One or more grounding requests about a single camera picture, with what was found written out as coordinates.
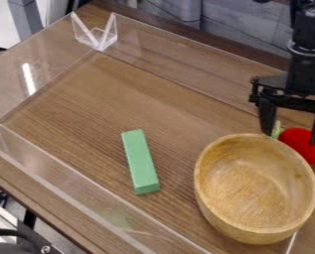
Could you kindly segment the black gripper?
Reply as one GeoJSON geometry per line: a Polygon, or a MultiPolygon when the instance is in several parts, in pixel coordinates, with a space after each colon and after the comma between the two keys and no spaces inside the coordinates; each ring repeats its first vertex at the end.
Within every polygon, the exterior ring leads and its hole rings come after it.
{"type": "MultiPolygon", "coordinates": [[[[315,91],[304,92],[285,87],[287,74],[253,76],[248,101],[259,107],[261,132],[269,136],[276,117],[276,107],[315,113],[315,91]]],[[[315,121],[311,143],[315,144],[315,121]]]]}

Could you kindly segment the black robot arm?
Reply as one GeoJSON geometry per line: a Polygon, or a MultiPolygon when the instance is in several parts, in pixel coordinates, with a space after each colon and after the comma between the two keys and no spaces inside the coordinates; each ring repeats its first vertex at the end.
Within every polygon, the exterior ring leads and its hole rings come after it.
{"type": "MultiPolygon", "coordinates": [[[[315,0],[289,0],[292,37],[288,71],[250,79],[248,101],[257,107],[260,130],[271,135],[279,108],[315,115],[315,0]]],[[[315,144],[315,120],[309,143],[315,144]]]]}

